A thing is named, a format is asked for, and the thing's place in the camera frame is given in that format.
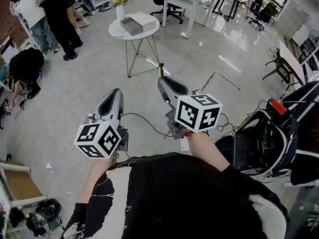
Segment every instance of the glossy floor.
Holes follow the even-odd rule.
[[[124,7],[125,13],[150,13],[160,9],[153,0],[133,0]],[[222,9],[226,13],[229,10],[229,4]],[[184,37],[187,14],[183,25],[169,16],[166,27],[160,26],[154,34],[159,59],[173,77],[187,82],[193,89],[204,88],[212,94],[223,104],[223,112],[234,125],[240,125],[261,100],[278,98],[283,93],[286,86],[279,76],[262,80],[274,68],[273,64],[265,66],[270,60],[267,50],[279,46],[281,39],[273,28],[266,25],[265,30],[259,32],[247,23],[243,10],[229,22],[213,15],[208,27],[204,27],[197,22],[204,22],[206,9],[199,8],[197,22],[187,40]],[[107,92],[120,88],[124,93],[125,113],[138,113],[159,131],[168,131],[165,114],[169,107],[157,89],[158,72],[127,78],[125,42],[108,33],[115,18],[114,9],[87,16],[91,24],[80,36],[84,45],[77,50],[77,59],[65,62],[62,50],[46,56],[39,95],[26,102],[24,111],[16,107],[11,117],[5,117],[4,130],[0,132],[1,157],[10,153],[14,160],[31,167],[32,178],[41,192],[62,204],[65,222],[73,212],[92,164],[75,148],[74,137],[85,116]],[[132,58],[133,48],[128,48]],[[141,53],[155,59],[147,42],[142,44]],[[133,71],[151,67],[137,59]],[[225,122],[226,118],[221,117],[218,124]],[[139,117],[124,116],[122,125],[129,129],[130,156],[180,152],[179,141],[163,139]],[[217,140],[230,130],[231,126],[223,132],[214,129],[210,136]],[[121,153],[120,160],[125,158]],[[290,208],[298,190],[283,188],[285,179],[266,185]]]

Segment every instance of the black chair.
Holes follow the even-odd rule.
[[[252,19],[252,21],[250,21],[249,24],[252,22],[254,24],[257,24],[259,26],[259,31],[265,29],[263,27],[262,22],[268,23],[270,21],[271,17],[273,17],[279,13],[277,11],[277,6],[273,2],[270,2],[269,4],[267,4],[266,7],[264,9],[262,9],[260,12],[255,10],[255,9],[251,9],[250,11],[252,11],[252,13],[256,16],[256,18],[254,19],[251,17],[247,17],[247,18]]]
[[[164,0],[153,0],[153,2],[156,5],[164,5]],[[183,24],[183,19],[181,17],[179,17],[179,16],[182,15],[182,12],[181,11],[172,11],[171,9],[176,10],[176,9],[181,9],[181,8],[178,7],[178,6],[175,6],[173,4],[168,3],[167,4],[167,14],[166,14],[166,16],[172,15],[173,17],[179,19],[179,24]],[[161,11],[154,11],[154,12],[151,13],[151,15],[153,15],[153,14],[163,14],[163,11],[164,11],[164,9],[162,9]]]

